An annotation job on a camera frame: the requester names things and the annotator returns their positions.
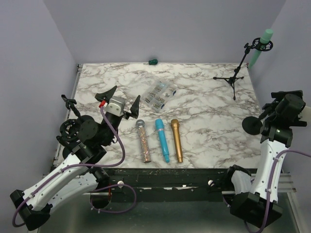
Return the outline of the silver mesh head microphone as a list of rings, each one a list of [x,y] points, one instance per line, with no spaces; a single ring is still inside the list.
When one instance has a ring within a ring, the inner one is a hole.
[[[148,145],[148,140],[147,140],[147,135],[146,135],[146,130],[145,130],[145,122],[141,119],[137,120],[136,128],[138,131],[138,138],[139,138],[139,143],[140,143],[140,148],[141,148],[141,154],[143,156],[143,162],[150,163],[152,160],[150,156],[150,150],[149,150],[149,145]]]

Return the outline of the blue microphone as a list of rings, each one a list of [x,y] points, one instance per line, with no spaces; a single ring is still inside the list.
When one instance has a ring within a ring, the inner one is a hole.
[[[155,128],[156,128],[156,131],[158,133],[158,137],[159,137],[159,141],[160,141],[160,145],[161,145],[162,154],[164,156],[164,160],[166,163],[169,163],[170,162],[169,149],[168,149],[167,140],[166,140],[165,131],[164,131],[164,123],[161,119],[155,120]]]

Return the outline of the black stand holding silver microphone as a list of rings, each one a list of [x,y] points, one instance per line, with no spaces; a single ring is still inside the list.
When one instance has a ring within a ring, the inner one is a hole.
[[[262,127],[262,120],[270,115],[276,108],[276,103],[267,103],[263,106],[263,112],[258,116],[248,116],[242,121],[243,130],[250,135],[258,135]]]

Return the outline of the black shock mount desk stand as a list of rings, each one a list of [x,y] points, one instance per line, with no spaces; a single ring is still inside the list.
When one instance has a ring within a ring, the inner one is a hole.
[[[60,135],[56,137],[57,141],[64,147],[63,158],[66,159],[78,145],[78,132],[80,129],[80,121],[77,119],[68,119],[60,126]]]

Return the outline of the black tripod microphone stand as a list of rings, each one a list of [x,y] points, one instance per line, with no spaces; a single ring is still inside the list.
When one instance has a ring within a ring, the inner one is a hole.
[[[252,44],[250,45],[249,43],[246,43],[244,45],[244,56],[242,58],[242,60],[240,61],[239,65],[234,69],[234,75],[231,76],[231,77],[213,77],[214,80],[225,80],[229,86],[233,89],[233,100],[236,100],[236,95],[235,95],[235,82],[237,80],[242,80],[244,79],[244,76],[242,77],[237,77],[241,67],[242,67],[242,64],[246,58],[246,56],[250,53],[251,50],[254,49],[254,44],[252,42]]]

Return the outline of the mint green microphone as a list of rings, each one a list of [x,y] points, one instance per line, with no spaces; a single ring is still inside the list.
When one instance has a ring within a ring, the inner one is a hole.
[[[249,69],[256,63],[262,52],[270,51],[273,48],[274,45],[271,41],[273,34],[274,31],[272,29],[266,29],[260,38],[254,39],[253,44],[255,52],[249,61]]]

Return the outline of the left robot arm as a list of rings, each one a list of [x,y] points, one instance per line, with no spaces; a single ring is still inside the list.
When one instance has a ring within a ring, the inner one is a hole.
[[[65,95],[61,98],[75,119],[68,119],[60,126],[57,141],[64,147],[67,155],[63,162],[46,177],[32,187],[22,191],[15,190],[10,198],[16,207],[12,224],[14,227],[26,226],[29,231],[44,225],[51,214],[66,201],[84,193],[108,192],[116,187],[105,168],[116,167],[125,160],[125,148],[118,135],[118,127],[123,118],[137,119],[140,96],[137,96],[130,111],[125,111],[125,99],[115,97],[116,87],[97,93],[96,100],[103,116],[101,123],[89,115],[81,115],[75,107],[76,100]],[[105,147],[119,142],[122,158],[110,165],[98,162],[106,154]]]

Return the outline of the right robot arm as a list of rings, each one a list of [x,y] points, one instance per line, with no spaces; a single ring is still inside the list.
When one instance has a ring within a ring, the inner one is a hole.
[[[306,107],[303,92],[279,91],[271,93],[273,101],[263,106],[258,116],[242,121],[243,130],[250,135],[261,134],[260,160],[255,178],[240,166],[231,166],[224,177],[224,186],[234,190],[228,205],[230,213],[244,221],[246,229],[253,225],[258,232],[282,216],[278,205],[278,182],[282,164],[293,139],[292,127],[306,127],[300,119]]]

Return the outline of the gold microphone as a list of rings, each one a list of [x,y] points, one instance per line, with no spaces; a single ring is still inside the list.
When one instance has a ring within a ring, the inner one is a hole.
[[[179,163],[182,163],[183,153],[182,153],[182,146],[181,146],[181,139],[180,139],[180,132],[179,132],[179,121],[177,119],[171,120],[171,129],[173,132],[173,139],[174,139],[174,146],[175,146],[175,153],[176,153],[177,161]]]

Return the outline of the clear plastic packet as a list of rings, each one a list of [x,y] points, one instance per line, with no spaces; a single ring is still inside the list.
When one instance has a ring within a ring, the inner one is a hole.
[[[165,79],[156,79],[142,94],[141,103],[159,113],[176,94],[177,86]]]

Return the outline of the green handled screwdriver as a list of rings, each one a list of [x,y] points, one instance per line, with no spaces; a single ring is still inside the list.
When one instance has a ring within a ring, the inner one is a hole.
[[[150,66],[156,66],[158,64],[158,60],[157,59],[149,60],[147,64]]]

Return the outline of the aluminium frame rail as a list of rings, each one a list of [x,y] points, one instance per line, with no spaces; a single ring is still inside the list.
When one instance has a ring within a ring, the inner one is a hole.
[[[80,187],[83,185],[89,185],[90,182],[87,181],[90,175],[83,175],[83,176],[78,176],[77,178],[74,178],[72,181],[70,181],[65,188],[70,188],[70,187]],[[119,189],[125,187],[124,186],[124,182],[123,181],[118,181],[117,182],[117,187]],[[177,186],[177,187],[160,187],[163,188],[164,190],[173,190],[173,189],[177,189],[177,190],[187,190],[187,189],[191,189],[194,190],[195,188],[198,188],[199,186],[193,186],[193,185],[188,185],[188,184],[183,184],[181,186]],[[215,182],[208,182],[207,185],[208,188],[216,188],[216,191],[220,191],[220,188],[216,187],[216,183]],[[142,190],[151,190],[151,187],[139,187],[138,189],[142,189]],[[292,192],[296,192],[296,188],[294,187],[294,183],[292,181],[291,175],[289,173],[281,173],[281,176],[279,178],[278,181],[278,187],[277,190],[279,193],[292,193]],[[228,191],[222,191],[223,195],[231,195],[231,194],[235,194],[235,191],[233,191],[233,189],[228,190]]]

